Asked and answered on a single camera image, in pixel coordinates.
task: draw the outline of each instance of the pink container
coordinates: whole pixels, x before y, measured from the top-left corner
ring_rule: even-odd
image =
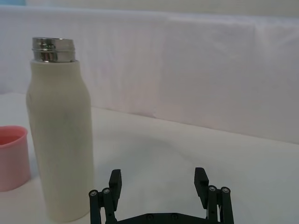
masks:
[[[29,179],[26,128],[0,127],[0,192],[15,189]]]

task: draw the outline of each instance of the screw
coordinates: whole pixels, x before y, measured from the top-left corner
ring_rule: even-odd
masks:
[[[173,214],[171,215],[171,218],[174,219],[174,220],[177,220],[177,219],[178,219],[178,215],[175,214],[175,213],[173,213]]]
[[[95,196],[96,194],[97,194],[97,192],[95,190],[90,192],[90,196]]]
[[[109,192],[110,192],[109,189],[105,189],[105,190],[104,190],[104,194],[108,194]]]
[[[147,220],[153,220],[154,219],[154,216],[152,215],[152,214],[148,214],[147,216],[146,216],[146,218],[147,218]]]
[[[210,189],[210,191],[216,191],[215,187],[210,187],[209,189]]]
[[[229,193],[229,189],[228,189],[228,188],[222,188],[222,191],[223,191],[224,193]]]

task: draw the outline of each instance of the white table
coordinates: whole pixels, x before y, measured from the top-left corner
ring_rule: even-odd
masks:
[[[25,96],[0,95],[0,125],[29,128]],[[116,217],[179,212],[205,217],[195,167],[210,184],[232,190],[236,224],[299,222],[299,145],[93,108],[96,188],[120,168]],[[1,224],[52,224],[45,213],[30,132],[32,180],[0,193]],[[89,215],[72,224],[88,224]]]

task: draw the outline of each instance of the white bottle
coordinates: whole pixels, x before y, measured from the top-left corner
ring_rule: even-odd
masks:
[[[33,38],[26,102],[47,213],[68,222],[89,211],[91,103],[72,40]]]

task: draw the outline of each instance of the stainless steel bottle neck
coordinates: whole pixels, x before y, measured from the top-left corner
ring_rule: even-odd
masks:
[[[33,37],[34,60],[44,63],[67,63],[76,61],[73,40]]]

